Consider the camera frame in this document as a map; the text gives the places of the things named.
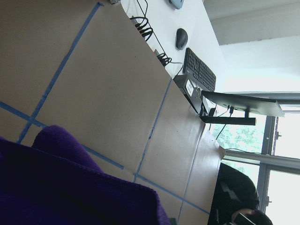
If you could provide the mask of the purple towel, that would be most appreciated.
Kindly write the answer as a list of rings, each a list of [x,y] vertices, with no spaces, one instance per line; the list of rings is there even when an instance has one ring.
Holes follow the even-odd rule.
[[[156,191],[104,173],[59,126],[32,146],[0,140],[3,225],[167,225]]]

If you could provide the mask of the black mini computer box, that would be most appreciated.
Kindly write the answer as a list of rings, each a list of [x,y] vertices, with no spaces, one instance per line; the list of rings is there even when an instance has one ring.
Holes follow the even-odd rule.
[[[191,75],[176,75],[173,79],[182,94],[191,104],[197,114],[202,114],[203,101],[201,98],[201,88],[196,79]]]

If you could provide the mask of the black keyboard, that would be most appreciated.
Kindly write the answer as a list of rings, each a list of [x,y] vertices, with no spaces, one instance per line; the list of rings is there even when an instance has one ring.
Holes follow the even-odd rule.
[[[214,92],[216,76],[212,70],[190,49],[186,48],[183,73],[192,75],[207,91]]]

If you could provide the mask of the black computer mouse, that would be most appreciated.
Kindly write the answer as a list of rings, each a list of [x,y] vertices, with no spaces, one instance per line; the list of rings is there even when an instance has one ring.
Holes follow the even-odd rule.
[[[178,28],[176,31],[175,47],[178,50],[183,50],[188,42],[188,34],[183,28]]]

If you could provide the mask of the teach pendant tablet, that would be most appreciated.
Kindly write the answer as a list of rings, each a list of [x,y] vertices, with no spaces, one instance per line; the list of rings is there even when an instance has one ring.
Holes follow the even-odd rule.
[[[169,3],[175,8],[175,9],[181,9],[184,3],[184,0],[169,0]]]

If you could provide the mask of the person in black clothes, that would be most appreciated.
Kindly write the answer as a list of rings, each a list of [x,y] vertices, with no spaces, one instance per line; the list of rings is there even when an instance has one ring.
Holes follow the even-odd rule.
[[[208,219],[209,225],[235,224],[242,214],[255,225],[273,222],[259,210],[259,195],[253,181],[242,172],[221,163]]]

